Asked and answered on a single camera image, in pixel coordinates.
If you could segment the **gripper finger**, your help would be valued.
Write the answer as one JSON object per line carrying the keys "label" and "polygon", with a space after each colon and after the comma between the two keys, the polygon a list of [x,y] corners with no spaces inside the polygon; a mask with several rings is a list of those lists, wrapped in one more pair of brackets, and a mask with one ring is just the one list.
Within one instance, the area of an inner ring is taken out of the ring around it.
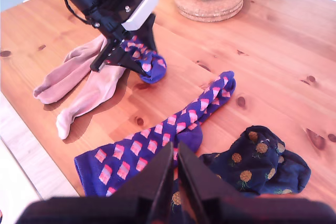
{"label": "gripper finger", "polygon": [[110,197],[110,223],[169,223],[173,153],[173,144],[166,144],[140,173]]}
{"label": "gripper finger", "polygon": [[153,25],[155,22],[155,18],[155,14],[150,14],[144,24],[138,30],[138,37],[140,41],[153,51],[157,51],[153,35]]}
{"label": "gripper finger", "polygon": [[180,143],[178,171],[181,181],[183,206],[197,223],[241,223],[244,213],[234,187],[217,177],[196,155]]}
{"label": "gripper finger", "polygon": [[122,48],[117,48],[108,53],[104,62],[106,65],[124,67],[143,76],[147,76],[140,64],[132,58],[131,53],[124,51]]}

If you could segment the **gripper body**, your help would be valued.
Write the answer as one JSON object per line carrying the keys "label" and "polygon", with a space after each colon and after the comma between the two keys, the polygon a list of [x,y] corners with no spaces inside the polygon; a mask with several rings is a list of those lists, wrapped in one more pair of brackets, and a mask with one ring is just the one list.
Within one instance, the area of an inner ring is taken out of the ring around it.
{"label": "gripper body", "polygon": [[116,0],[70,0],[85,16],[82,21],[98,29],[107,39],[107,44],[90,65],[91,70],[98,72],[105,64],[108,53],[121,48],[121,44],[130,39],[120,17],[116,12]]}

